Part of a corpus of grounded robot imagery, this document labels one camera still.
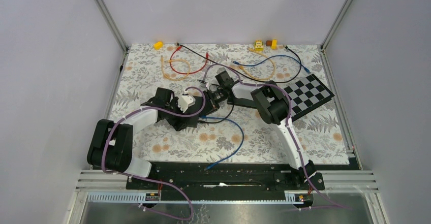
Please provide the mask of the black network switch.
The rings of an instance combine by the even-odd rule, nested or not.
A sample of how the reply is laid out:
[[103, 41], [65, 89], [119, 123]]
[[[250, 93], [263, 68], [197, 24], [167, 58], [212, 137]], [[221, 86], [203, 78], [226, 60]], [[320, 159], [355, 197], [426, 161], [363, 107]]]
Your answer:
[[230, 103], [235, 106], [256, 109], [255, 102], [249, 99], [234, 97]]
[[196, 100], [195, 104], [193, 106], [190, 106], [186, 112], [181, 112], [181, 110], [178, 108], [175, 112], [181, 115], [191, 115], [191, 114], [195, 114], [198, 111], [200, 112], [199, 114], [194, 115], [193, 117], [177, 117], [175, 116], [175, 122], [174, 122], [174, 129], [177, 131], [181, 131], [184, 130], [188, 127], [197, 127], [198, 125], [198, 120], [200, 116], [204, 116], [209, 114], [212, 109], [210, 108], [210, 104], [207, 101], [206, 97], [196, 97], [193, 96]]

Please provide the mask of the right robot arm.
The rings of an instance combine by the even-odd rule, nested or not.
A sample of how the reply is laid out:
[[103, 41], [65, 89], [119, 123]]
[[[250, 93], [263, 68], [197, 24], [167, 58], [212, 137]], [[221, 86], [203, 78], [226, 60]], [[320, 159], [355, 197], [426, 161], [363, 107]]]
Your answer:
[[293, 107], [288, 93], [273, 81], [261, 84], [244, 83], [241, 79], [234, 80], [226, 71], [217, 74], [215, 79], [221, 89], [234, 98], [253, 100], [261, 119], [271, 125], [278, 136], [288, 165], [294, 172], [291, 176], [293, 186], [298, 189], [309, 186], [317, 170], [300, 147], [292, 122]]

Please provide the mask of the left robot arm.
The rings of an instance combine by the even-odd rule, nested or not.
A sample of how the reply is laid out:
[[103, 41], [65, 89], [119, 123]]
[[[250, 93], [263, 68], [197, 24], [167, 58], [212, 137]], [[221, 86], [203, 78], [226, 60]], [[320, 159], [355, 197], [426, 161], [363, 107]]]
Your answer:
[[137, 176], [146, 189], [156, 186], [158, 176], [151, 171], [151, 163], [133, 155], [134, 135], [159, 121], [166, 121], [176, 131], [196, 127], [198, 119], [211, 108], [207, 91], [195, 96], [186, 89], [175, 95], [172, 90], [157, 88], [147, 102], [117, 121], [101, 119], [89, 146], [86, 160], [107, 172]]

